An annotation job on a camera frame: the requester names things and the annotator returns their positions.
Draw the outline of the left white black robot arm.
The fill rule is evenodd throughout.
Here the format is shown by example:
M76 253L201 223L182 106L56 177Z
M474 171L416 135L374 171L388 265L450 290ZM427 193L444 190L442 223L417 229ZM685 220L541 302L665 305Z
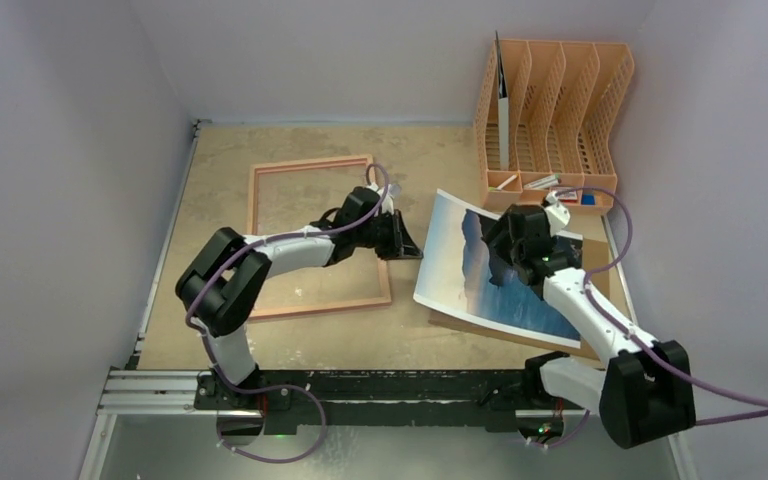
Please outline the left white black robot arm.
M354 188L339 207L298 230L271 236L217 230L175 285L185 322L198 331L219 395L232 408L252 405L263 391L246 337L265 282L307 268L330 267L356 249L384 261L420 260L422 250L407 232L389 191L376 184Z

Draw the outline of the blue landscape photo print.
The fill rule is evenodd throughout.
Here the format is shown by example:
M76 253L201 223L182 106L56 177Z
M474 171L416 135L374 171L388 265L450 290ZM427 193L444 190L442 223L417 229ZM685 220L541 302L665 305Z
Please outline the blue landscape photo print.
M516 271L492 255L483 234L499 219L439 189L436 192L414 300L469 326L547 343L583 346L576 329Z

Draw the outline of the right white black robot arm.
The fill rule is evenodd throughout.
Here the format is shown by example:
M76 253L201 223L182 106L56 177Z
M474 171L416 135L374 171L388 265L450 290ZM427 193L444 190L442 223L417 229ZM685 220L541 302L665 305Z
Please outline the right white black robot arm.
M506 272L561 314L597 358L600 369L554 352L525 363L521 392L536 407L569 400L601 419L609 438L630 449L697 423L690 361L676 341L661 342L617 310L593 285L580 260L557 236L570 220L559 203L512 205L482 225L491 281Z

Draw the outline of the pink wooden picture frame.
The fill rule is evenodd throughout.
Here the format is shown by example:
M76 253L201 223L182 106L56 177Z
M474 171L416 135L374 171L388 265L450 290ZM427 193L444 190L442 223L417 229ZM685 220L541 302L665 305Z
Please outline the pink wooden picture frame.
M301 228L339 207L366 183L370 155L295 160L251 167L246 229L272 235ZM328 268L305 268L267 280L251 318L324 314L391 304L386 262L367 249Z

